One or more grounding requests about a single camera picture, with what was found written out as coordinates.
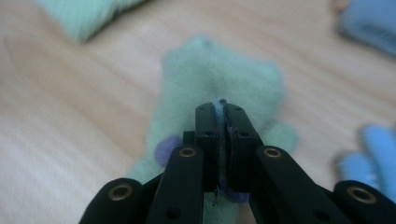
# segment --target green fabric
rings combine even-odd
[[[80,41],[88,40],[104,24],[144,0],[36,0],[57,19],[65,31]]]
[[[245,109],[264,144],[292,152],[297,133],[273,119],[284,98],[282,76],[272,63],[236,54],[205,37],[196,37],[171,51],[163,63],[163,94],[154,113],[146,156],[129,177],[146,183],[163,172],[154,160],[156,146],[170,135],[194,130],[198,105],[226,99]],[[213,194],[205,195],[204,223],[235,223],[239,205]]]

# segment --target bolt hole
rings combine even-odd
[[[325,222],[330,221],[329,214],[327,214],[326,212],[323,212],[322,210],[314,210],[313,214],[314,214],[314,217],[320,221],[325,221]]]
[[[185,147],[183,149],[181,149],[178,154],[180,154],[180,156],[182,157],[192,157],[196,154],[195,150],[190,148],[190,147]]]
[[[181,211],[178,208],[169,208],[166,211],[166,217],[172,220],[179,219],[181,217]]]
[[[366,189],[349,187],[346,192],[355,200],[361,203],[376,203],[376,197]]]
[[[132,194],[132,187],[129,184],[119,184],[108,192],[108,198],[113,201],[121,201]]]
[[[271,158],[280,158],[282,156],[280,151],[273,148],[266,148],[264,154]]]
[[[241,132],[240,134],[241,134],[242,136],[245,136],[245,137],[248,136],[248,133],[247,133],[247,132]]]

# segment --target blue plush toy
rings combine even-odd
[[[220,99],[245,109],[265,145],[292,152],[297,133],[274,120],[283,97],[282,76],[272,63],[235,54],[205,37],[190,40],[164,60],[163,94],[150,125],[148,151],[128,177],[144,184],[162,173],[183,132],[195,130],[195,108],[212,102],[219,112]],[[204,196],[204,223],[235,223],[248,195],[232,192],[225,178],[219,189],[218,196]]]
[[[344,180],[358,180],[396,202],[396,135],[379,125],[362,129],[366,152],[346,155],[339,168]]]
[[[341,13],[339,30],[396,57],[396,1],[350,1]]]

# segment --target wood grain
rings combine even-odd
[[[279,65],[293,157],[332,189],[359,127],[396,111],[396,61],[335,24],[329,1],[151,0],[80,44],[34,1],[1,1],[0,223],[78,223],[143,155],[162,58],[194,35]],[[247,207],[239,223],[254,223]]]

